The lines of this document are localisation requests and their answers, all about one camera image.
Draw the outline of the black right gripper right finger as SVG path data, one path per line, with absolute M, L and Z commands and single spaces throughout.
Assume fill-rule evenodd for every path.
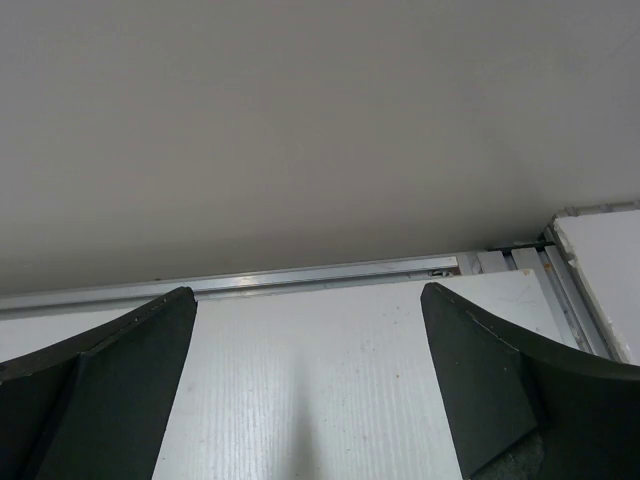
M 464 478 L 638 478 L 638 366 L 548 339 L 438 283 L 421 307 Z

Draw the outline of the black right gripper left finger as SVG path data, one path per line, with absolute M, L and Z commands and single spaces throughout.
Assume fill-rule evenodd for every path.
M 3 362 L 2 478 L 151 478 L 195 319 L 180 287 Z

